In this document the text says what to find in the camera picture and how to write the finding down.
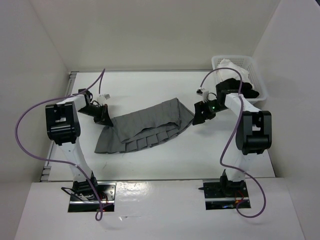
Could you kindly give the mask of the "grey pleated skirt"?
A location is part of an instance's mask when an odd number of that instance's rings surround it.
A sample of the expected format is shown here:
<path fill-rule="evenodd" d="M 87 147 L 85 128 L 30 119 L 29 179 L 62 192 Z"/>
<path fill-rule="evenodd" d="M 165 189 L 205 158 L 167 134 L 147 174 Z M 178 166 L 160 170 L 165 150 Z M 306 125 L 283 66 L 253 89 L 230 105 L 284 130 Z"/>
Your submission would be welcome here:
<path fill-rule="evenodd" d="M 130 153 L 161 145 L 185 131 L 194 114 L 173 98 L 154 106 L 116 116 L 98 138 L 96 154 Z"/>

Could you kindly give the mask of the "black skirt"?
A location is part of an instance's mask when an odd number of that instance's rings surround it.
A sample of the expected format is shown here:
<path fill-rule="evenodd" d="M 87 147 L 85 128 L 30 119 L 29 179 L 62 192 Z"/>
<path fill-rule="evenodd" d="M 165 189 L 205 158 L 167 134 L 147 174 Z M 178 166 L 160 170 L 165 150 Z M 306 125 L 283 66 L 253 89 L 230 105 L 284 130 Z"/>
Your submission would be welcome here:
<path fill-rule="evenodd" d="M 241 81 L 235 78 L 226 79 L 215 86 L 216 94 L 221 97 L 222 94 L 238 93 L 240 84 Z M 253 86 L 248 82 L 242 83 L 240 93 L 246 99 L 255 99 L 260 95 L 260 93 L 254 90 Z"/>

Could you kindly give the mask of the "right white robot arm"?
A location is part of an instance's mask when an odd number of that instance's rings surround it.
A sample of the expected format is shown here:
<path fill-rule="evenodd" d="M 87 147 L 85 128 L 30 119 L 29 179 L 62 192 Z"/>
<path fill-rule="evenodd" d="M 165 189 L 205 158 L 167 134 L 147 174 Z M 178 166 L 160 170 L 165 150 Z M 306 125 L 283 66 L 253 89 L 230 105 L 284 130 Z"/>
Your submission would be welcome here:
<path fill-rule="evenodd" d="M 231 110 L 237 116 L 234 140 L 239 155 L 226 167 L 219 179 L 219 192 L 229 197 L 245 187 L 246 172 L 254 155 L 261 155 L 272 144 L 272 115 L 262 111 L 238 94 L 237 87 L 216 87 L 215 99 L 209 99 L 209 91 L 200 87 L 196 93 L 202 100 L 194 104 L 192 124 L 203 124 L 216 113 Z"/>

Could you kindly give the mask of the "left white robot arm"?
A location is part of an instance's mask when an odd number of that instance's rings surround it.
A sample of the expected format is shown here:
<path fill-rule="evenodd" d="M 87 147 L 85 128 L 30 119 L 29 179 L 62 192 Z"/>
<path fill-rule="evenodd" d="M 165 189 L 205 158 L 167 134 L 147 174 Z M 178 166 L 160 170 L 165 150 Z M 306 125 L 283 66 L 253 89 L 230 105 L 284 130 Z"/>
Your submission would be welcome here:
<path fill-rule="evenodd" d="M 96 124 L 113 127 L 107 105 L 109 98 L 109 94 L 100 94 L 94 100 L 89 90 L 80 89 L 75 95 L 45 106 L 47 135 L 63 151 L 70 166 L 74 193 L 88 200 L 97 198 L 100 188 L 80 146 L 78 113 L 92 117 Z"/>

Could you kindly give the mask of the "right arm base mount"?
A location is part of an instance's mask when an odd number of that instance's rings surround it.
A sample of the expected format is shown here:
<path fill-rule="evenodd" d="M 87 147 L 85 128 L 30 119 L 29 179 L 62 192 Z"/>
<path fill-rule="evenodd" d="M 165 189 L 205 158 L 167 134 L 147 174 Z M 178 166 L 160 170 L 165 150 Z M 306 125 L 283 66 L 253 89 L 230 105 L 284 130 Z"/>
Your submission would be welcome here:
<path fill-rule="evenodd" d="M 250 209 L 250 198 L 245 181 L 228 185 L 221 180 L 203 181 L 198 190 L 203 192 L 205 209 L 208 210 L 232 210 Z"/>

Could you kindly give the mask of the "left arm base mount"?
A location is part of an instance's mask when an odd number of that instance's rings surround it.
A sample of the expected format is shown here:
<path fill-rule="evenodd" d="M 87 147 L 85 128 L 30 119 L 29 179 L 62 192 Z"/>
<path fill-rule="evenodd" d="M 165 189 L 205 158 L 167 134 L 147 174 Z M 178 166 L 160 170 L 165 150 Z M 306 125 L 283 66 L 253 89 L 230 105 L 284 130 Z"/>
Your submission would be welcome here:
<path fill-rule="evenodd" d="M 116 198 L 116 182 L 99 181 L 97 186 L 98 197 L 103 206 L 103 212 L 114 212 Z M 94 193 L 84 195 L 78 193 L 75 187 L 61 187 L 61 190 L 69 195 L 69 213 L 96 212 L 100 205 Z"/>

